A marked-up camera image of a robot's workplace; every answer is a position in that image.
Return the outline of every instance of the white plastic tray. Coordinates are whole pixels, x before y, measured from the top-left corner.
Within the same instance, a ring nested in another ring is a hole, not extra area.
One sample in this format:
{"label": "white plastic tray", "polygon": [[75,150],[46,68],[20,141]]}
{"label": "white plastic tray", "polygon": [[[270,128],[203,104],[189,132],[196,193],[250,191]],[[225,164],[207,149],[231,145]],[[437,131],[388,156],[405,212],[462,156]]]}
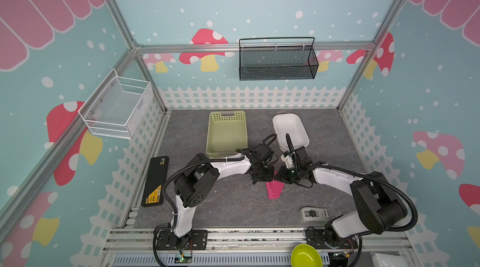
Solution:
{"label": "white plastic tray", "polygon": [[288,151],[287,139],[285,135],[288,133],[292,140],[293,148],[308,146],[310,140],[307,132],[303,127],[300,117],[296,114],[280,114],[273,117],[273,129],[277,134],[278,146],[282,152]]}

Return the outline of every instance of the red mushroom cap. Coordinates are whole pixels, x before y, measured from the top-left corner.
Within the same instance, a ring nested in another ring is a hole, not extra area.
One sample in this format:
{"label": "red mushroom cap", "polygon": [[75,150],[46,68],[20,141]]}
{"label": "red mushroom cap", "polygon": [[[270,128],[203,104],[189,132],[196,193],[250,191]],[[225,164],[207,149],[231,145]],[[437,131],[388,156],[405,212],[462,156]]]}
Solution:
{"label": "red mushroom cap", "polygon": [[[189,44],[195,44],[195,45],[228,44],[228,41],[221,34],[211,29],[202,28],[199,31],[197,31],[197,33],[195,34],[195,36],[193,36]],[[182,53],[180,54],[179,59],[180,59],[180,62],[188,65],[208,55],[221,55],[221,56],[231,57],[233,56],[233,52]]]}

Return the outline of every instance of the mushroom illustration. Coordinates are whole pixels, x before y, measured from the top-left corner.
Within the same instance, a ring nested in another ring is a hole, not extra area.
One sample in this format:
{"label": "mushroom illustration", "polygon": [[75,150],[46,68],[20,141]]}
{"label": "mushroom illustration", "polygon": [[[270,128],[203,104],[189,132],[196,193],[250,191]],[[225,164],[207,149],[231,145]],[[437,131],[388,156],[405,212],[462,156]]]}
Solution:
{"label": "mushroom illustration", "polygon": [[458,193],[463,202],[480,215],[480,187],[465,183],[460,185]]}
{"label": "mushroom illustration", "polygon": [[177,62],[170,53],[144,54],[143,60],[145,61],[145,64],[147,64],[149,70],[153,70],[153,66],[155,66],[155,71],[157,73],[165,73],[169,71],[165,66],[165,62]]}
{"label": "mushroom illustration", "polygon": [[[49,142],[45,147],[50,147],[67,128],[77,114],[77,108],[82,106],[81,101],[66,102],[53,108],[46,117],[46,128]],[[63,160],[53,172],[55,182],[59,186],[68,184],[77,170],[78,158],[82,154],[90,165],[93,165],[103,148],[102,138],[93,136],[85,128],[80,137],[63,157]]]}
{"label": "mushroom illustration", "polygon": [[317,72],[325,72],[328,70],[328,63],[330,61],[341,62],[343,60],[343,53],[341,50],[320,50],[316,53],[318,59]]}
{"label": "mushroom illustration", "polygon": [[412,146],[426,148],[417,153],[422,166],[431,170],[438,162],[442,162],[448,177],[456,179],[465,166],[465,151],[460,140],[449,134],[436,132],[414,132]]}
{"label": "mushroom illustration", "polygon": [[20,222],[1,246],[4,267],[24,267],[30,256],[32,241],[47,246],[57,231],[60,219],[42,216],[58,197],[57,192],[42,192],[37,195]]}
{"label": "mushroom illustration", "polygon": [[473,242],[477,245],[478,249],[480,249],[480,228],[476,226],[469,226],[466,229]]}
{"label": "mushroom illustration", "polygon": [[[359,63],[363,60],[365,53],[365,50],[357,50],[346,59],[346,62],[348,64]],[[363,74],[365,78],[372,80],[376,66],[380,67],[380,71],[383,76],[387,76],[388,73],[390,73],[390,70],[392,70],[394,55],[395,42],[392,34],[388,33],[377,53],[373,57],[373,60],[369,63],[367,70]]]}
{"label": "mushroom illustration", "polygon": [[[189,44],[203,45],[203,44],[228,44],[227,40],[219,33],[202,28],[197,33]],[[203,53],[182,53],[180,54],[180,62],[188,65],[201,60],[200,70],[203,72],[215,72],[219,69],[219,64],[215,60],[215,55],[232,57],[233,52],[203,52]]]}

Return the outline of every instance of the black bracket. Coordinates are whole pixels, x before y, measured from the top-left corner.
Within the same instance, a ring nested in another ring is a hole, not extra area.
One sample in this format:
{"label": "black bracket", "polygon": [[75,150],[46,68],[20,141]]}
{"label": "black bracket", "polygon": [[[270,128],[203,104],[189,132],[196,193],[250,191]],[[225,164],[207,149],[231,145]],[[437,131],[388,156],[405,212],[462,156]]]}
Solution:
{"label": "black bracket", "polygon": [[192,230],[183,237],[178,238],[170,230],[162,230],[159,232],[158,242],[156,244],[157,250],[178,250],[185,248],[190,249],[189,241],[191,240],[192,250],[207,249],[207,230]]}
{"label": "black bracket", "polygon": [[305,231],[305,234],[307,236],[307,244],[313,246],[315,249],[350,249],[352,247],[353,249],[357,249],[359,247],[355,235],[351,235],[346,237],[345,239],[341,239],[338,245],[333,245],[333,247],[329,246],[327,243],[327,231],[328,230],[325,229],[308,228]]}

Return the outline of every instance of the vent grille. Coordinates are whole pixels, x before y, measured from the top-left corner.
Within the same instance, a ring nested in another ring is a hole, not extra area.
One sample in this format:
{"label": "vent grille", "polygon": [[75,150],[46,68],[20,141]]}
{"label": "vent grille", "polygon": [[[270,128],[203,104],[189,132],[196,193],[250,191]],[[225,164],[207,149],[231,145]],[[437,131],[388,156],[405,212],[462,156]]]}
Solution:
{"label": "vent grille", "polygon": [[[175,264],[176,253],[159,253],[160,261],[168,266],[290,266],[289,252],[271,253],[194,253],[190,264]],[[320,252],[324,265],[330,264],[327,252]],[[112,267],[158,266],[151,253],[119,253],[115,255]]]}

